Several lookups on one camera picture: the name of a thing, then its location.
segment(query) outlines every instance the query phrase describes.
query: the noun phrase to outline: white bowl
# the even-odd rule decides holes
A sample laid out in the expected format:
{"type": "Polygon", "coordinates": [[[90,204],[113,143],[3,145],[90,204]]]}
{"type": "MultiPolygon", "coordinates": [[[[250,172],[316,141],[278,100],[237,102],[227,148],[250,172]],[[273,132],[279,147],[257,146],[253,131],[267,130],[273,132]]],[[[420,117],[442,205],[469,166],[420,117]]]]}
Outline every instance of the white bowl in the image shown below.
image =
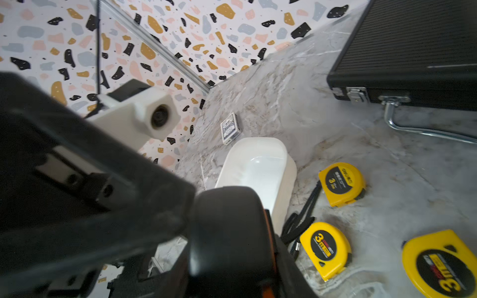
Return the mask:
{"type": "Polygon", "coordinates": [[[287,148],[275,138],[243,138],[229,151],[215,188],[248,186],[271,214],[274,232],[281,234],[297,166],[287,148]]]}

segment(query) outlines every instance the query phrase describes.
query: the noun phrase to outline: tape measure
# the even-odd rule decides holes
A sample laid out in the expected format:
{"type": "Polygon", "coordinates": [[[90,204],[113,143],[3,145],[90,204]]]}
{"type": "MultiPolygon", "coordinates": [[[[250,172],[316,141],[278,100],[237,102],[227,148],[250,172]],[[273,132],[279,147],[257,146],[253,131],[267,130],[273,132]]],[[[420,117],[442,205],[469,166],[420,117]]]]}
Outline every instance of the tape measure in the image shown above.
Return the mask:
{"type": "Polygon", "coordinates": [[[300,242],[324,281],[343,272],[351,262],[350,243],[330,224],[312,224],[300,236],[300,242]]]}
{"type": "Polygon", "coordinates": [[[366,182],[357,168],[347,163],[335,163],[318,174],[331,207],[343,207],[365,194],[366,182]]]}
{"type": "Polygon", "coordinates": [[[452,230],[406,242],[403,265],[426,297],[477,297],[477,258],[452,230]]]}

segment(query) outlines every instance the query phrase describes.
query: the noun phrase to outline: metal handle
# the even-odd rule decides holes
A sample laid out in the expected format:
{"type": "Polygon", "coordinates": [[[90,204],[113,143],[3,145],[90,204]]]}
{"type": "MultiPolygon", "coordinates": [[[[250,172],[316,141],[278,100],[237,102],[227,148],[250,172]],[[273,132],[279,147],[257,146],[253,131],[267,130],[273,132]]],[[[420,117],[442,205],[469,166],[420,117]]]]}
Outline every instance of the metal handle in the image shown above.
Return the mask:
{"type": "Polygon", "coordinates": [[[394,128],[395,130],[415,133],[415,134],[435,136],[438,138],[460,141],[460,142],[469,143],[469,144],[477,144],[477,138],[467,136],[464,134],[456,134],[456,133],[446,132],[446,131],[437,130],[437,129],[429,129],[429,128],[398,126],[393,121],[393,114],[394,114],[395,108],[399,106],[400,103],[394,102],[394,101],[387,101],[387,102],[383,102],[383,104],[385,104],[386,106],[386,108],[384,109],[384,121],[386,121],[386,123],[391,128],[394,128]]]}

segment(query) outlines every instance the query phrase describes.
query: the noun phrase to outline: terrazzo pattern wall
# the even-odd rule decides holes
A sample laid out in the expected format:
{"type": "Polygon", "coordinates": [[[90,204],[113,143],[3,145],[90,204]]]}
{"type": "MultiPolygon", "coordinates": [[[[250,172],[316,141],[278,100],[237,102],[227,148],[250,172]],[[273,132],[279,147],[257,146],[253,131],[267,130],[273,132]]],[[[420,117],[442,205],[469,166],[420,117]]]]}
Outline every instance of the terrazzo pattern wall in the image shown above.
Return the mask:
{"type": "Polygon", "coordinates": [[[213,86],[367,0],[112,0],[213,86]]]}
{"type": "MultiPolygon", "coordinates": [[[[96,107],[95,3],[0,0],[0,71],[17,72],[81,116],[96,107]]],[[[140,153],[174,171],[205,95],[108,15],[101,17],[101,93],[138,79],[173,97],[181,122],[140,153]]]]}

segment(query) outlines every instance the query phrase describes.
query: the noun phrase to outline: screw hole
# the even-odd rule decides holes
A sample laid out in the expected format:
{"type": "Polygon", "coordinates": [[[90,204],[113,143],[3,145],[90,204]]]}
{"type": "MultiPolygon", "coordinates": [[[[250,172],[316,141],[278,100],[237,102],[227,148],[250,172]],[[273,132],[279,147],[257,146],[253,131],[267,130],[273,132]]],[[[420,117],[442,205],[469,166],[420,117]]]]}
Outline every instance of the screw hole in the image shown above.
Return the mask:
{"type": "Polygon", "coordinates": [[[68,280],[68,286],[71,286],[72,284],[74,284],[75,281],[76,281],[76,275],[73,275],[73,276],[68,280]]]}
{"type": "Polygon", "coordinates": [[[71,174],[66,178],[66,183],[69,185],[75,185],[78,182],[78,176],[76,174],[71,174]]]}
{"type": "Polygon", "coordinates": [[[167,123],[169,119],[169,111],[165,105],[160,105],[157,109],[152,113],[151,117],[151,125],[153,128],[160,128],[167,123]]]}
{"type": "Polygon", "coordinates": [[[113,186],[111,184],[106,185],[103,189],[104,197],[109,197],[113,193],[113,186]]]}

